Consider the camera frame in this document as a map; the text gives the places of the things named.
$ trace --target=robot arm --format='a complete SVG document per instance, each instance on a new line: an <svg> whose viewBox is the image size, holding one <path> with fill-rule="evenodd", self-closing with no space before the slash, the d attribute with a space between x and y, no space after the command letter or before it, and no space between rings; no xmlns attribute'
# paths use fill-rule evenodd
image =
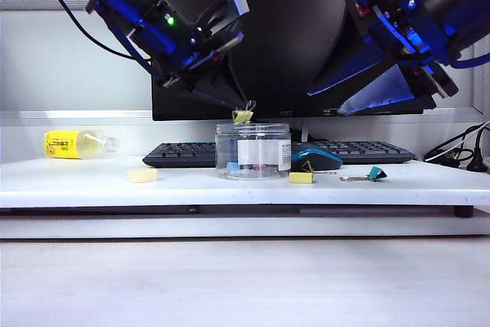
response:
<svg viewBox="0 0 490 327"><path fill-rule="evenodd" d="M340 114L432 109L431 95L448 97L458 91L440 64L464 68L490 61L488 55L459 60L462 50L490 33L490 0L345 3L344 37L338 39L309 94L348 83L374 66L379 70L383 65L384 69L342 105ZM405 81L401 81L400 71Z"/></svg>
<svg viewBox="0 0 490 327"><path fill-rule="evenodd" d="M169 87L226 67L227 52L243 38L238 19L249 8L247 0L217 0L193 22L166 0L90 0L87 11L95 11L132 58ZM144 60L129 39L158 66ZM245 104L233 94L208 100L232 108Z"/></svg>

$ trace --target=white table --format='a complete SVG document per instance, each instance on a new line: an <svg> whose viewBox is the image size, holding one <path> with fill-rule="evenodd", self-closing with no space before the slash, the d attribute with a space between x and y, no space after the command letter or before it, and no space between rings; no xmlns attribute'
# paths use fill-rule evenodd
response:
<svg viewBox="0 0 490 327"><path fill-rule="evenodd" d="M487 327L490 237L1 244L2 326Z"/></svg>
<svg viewBox="0 0 490 327"><path fill-rule="evenodd" d="M380 165L388 178L343 182L343 175L365 175L370 166L344 165L334 175L316 175L297 185L287 178L234 181L214 169L160 169L158 181L128 183L126 171L138 157L100 160L38 159L2 165L1 206L19 208L137 208L220 205L223 216L158 215L108 217L0 217L0 237L205 237L315 235L490 234L482 212L472 219L445 206L490 205L490 175L423 162ZM298 205L299 216L232 215L232 205ZM393 208L359 210L353 205L423 205L394 213ZM328 205L319 209L316 205ZM329 209L343 206L344 212Z"/></svg>

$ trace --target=black keyboard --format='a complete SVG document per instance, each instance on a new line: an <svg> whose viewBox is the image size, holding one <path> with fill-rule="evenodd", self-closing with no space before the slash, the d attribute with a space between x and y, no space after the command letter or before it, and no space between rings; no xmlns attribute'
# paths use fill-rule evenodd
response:
<svg viewBox="0 0 490 327"><path fill-rule="evenodd" d="M320 149L327 149L345 164L400 164L415 159L415 155L390 143L380 141L314 142Z"/></svg>
<svg viewBox="0 0 490 327"><path fill-rule="evenodd" d="M155 168L213 168L215 152L214 142L162 143L143 162Z"/></svg>
<svg viewBox="0 0 490 327"><path fill-rule="evenodd" d="M345 164L398 164L415 159L412 152L379 141L313 142L327 149ZM162 143L143 162L156 168L213 168L216 165L214 142Z"/></svg>

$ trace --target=blue mouse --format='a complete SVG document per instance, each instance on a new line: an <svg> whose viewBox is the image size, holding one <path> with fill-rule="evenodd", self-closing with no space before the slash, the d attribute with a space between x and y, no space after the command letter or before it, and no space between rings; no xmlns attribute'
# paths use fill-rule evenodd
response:
<svg viewBox="0 0 490 327"><path fill-rule="evenodd" d="M325 149L312 143L293 142L291 145L291 170L304 172L312 169L316 172L336 170L342 166L342 160Z"/></svg>

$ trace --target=yellow bottle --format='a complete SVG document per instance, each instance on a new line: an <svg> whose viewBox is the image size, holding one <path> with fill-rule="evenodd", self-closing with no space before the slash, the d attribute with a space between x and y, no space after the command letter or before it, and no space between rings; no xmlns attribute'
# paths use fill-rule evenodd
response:
<svg viewBox="0 0 490 327"><path fill-rule="evenodd" d="M117 152L119 141L99 130L50 130L44 134L44 154L59 159L92 159Z"/></svg>

